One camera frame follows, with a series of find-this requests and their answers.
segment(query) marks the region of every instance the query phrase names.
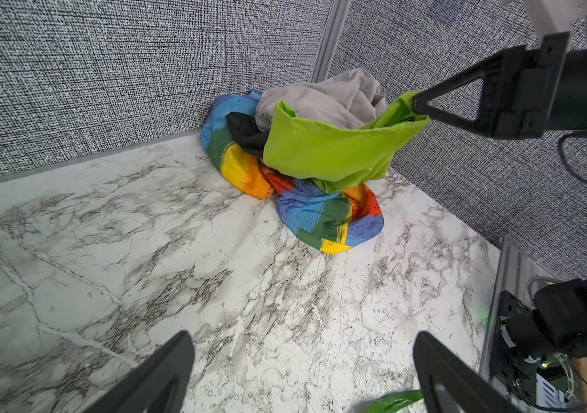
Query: black fabric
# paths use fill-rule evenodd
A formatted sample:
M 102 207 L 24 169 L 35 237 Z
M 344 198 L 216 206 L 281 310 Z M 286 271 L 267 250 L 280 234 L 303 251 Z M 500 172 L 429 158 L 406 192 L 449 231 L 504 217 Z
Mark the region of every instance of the black fabric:
M 261 159 L 264 156 L 264 146 L 268 140 L 268 132 L 261 132 L 256 127 L 255 117 L 244 113 L 232 112 L 226 116 L 227 127 L 232 138 L 243 151 Z

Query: pile of clothes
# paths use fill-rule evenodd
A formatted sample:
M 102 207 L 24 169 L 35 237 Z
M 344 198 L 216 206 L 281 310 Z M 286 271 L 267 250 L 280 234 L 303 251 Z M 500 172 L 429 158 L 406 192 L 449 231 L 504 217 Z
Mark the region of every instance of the pile of clothes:
M 365 182 L 384 178 L 395 152 L 430 123 L 411 110 L 417 92 L 388 106 L 380 91 L 368 72 L 351 70 L 221 95 L 200 141 L 233 186 L 259 199 L 277 192 L 278 214 L 298 239 L 336 254 L 381 232 Z

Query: gray textured wall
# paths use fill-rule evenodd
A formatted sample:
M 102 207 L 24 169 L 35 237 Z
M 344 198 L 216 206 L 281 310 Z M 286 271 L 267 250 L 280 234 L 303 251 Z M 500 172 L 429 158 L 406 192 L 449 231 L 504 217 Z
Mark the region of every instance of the gray textured wall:
M 331 0 L 0 0 L 0 176 L 199 128 L 309 81 Z
M 581 24 L 574 26 L 572 47 L 586 47 Z M 331 75 L 363 67 L 392 100 L 519 44 L 537 44 L 521 1 L 353 0 Z M 477 91 L 466 87 L 437 105 L 470 114 Z M 509 235 L 561 276 L 587 277 L 587 186 L 562 169 L 559 136 L 491 141 L 434 122 L 393 166 L 489 241 Z M 567 147 L 587 177 L 587 142 Z

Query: wooden stick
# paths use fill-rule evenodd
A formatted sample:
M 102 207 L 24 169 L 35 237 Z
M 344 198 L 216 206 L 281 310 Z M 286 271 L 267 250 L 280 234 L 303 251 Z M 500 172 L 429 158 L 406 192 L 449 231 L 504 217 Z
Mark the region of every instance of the wooden stick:
M 587 382 L 587 358 L 574 359 L 574 368 Z M 580 402 L 587 403 L 587 386 L 578 377 L 574 377 L 574 383 L 578 385 L 578 389 L 580 390 Z

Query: marble table surface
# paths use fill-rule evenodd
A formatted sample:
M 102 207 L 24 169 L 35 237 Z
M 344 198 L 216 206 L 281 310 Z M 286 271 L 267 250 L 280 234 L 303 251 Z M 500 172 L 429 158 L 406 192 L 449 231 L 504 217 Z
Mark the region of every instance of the marble table surface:
M 420 330 L 476 368 L 499 250 L 396 172 L 369 186 L 385 228 L 330 256 L 194 134 L 1 183 L 0 411 L 81 411 L 180 330 L 187 412 L 358 411 L 418 386 Z

